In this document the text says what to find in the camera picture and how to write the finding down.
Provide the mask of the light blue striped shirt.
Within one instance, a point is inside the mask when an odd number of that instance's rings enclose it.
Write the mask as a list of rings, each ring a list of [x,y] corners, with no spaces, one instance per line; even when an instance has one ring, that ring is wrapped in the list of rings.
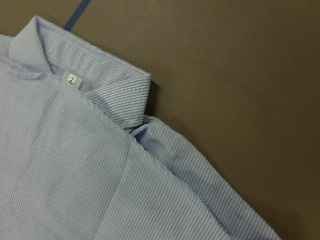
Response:
[[[35,16],[0,37],[3,240],[277,240],[182,135],[151,75]]]

